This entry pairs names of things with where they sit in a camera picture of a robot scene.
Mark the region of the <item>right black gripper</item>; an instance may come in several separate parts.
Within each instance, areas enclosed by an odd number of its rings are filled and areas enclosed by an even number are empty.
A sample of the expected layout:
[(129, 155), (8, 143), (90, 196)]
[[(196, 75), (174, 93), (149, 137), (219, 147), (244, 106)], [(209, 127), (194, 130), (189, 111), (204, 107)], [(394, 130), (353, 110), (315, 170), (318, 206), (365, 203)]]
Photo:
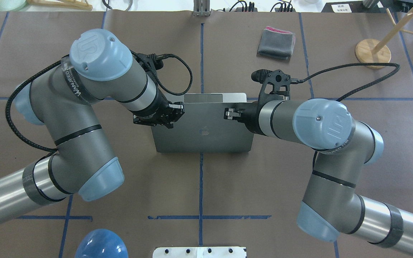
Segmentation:
[(261, 134), (258, 118), (257, 102), (234, 103), (232, 107), (224, 109), (223, 119), (236, 120), (239, 123), (243, 123), (254, 134)]

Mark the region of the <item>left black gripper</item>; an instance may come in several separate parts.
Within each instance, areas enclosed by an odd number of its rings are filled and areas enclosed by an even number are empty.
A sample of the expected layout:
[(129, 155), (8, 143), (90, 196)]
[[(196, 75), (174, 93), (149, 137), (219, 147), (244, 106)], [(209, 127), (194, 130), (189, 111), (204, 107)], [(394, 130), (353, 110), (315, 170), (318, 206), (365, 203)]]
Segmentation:
[(177, 122), (185, 114), (185, 103), (179, 102), (168, 102), (167, 107), (158, 108), (154, 114), (150, 116), (136, 116), (133, 115), (133, 123), (138, 125), (145, 125), (155, 127), (157, 125), (162, 125), (168, 129), (173, 128), (173, 123)]

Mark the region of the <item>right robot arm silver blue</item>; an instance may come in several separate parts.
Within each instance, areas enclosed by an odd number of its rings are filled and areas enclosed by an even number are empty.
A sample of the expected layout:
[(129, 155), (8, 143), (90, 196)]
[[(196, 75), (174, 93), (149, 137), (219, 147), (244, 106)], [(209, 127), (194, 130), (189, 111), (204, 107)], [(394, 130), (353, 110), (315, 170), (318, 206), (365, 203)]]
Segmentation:
[(384, 141), (345, 105), (327, 99), (256, 101), (225, 108), (224, 119), (318, 152), (297, 216), (302, 231), (325, 242), (348, 234), (413, 256), (413, 213), (355, 192), (362, 168), (380, 158)]

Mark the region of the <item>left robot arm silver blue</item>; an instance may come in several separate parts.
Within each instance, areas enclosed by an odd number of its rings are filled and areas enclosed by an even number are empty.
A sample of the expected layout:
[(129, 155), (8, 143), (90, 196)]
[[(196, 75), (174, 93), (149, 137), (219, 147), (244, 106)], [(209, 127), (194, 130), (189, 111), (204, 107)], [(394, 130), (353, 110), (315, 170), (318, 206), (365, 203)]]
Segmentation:
[(82, 33), (69, 55), (20, 84), (5, 107), (10, 128), (29, 144), (10, 119), (15, 103), (26, 121), (47, 127), (56, 148), (0, 178), (0, 224), (75, 193), (93, 201), (119, 188), (124, 174), (92, 105), (111, 97), (135, 124), (172, 128), (184, 104), (168, 101), (161, 86), (147, 59), (101, 28)]

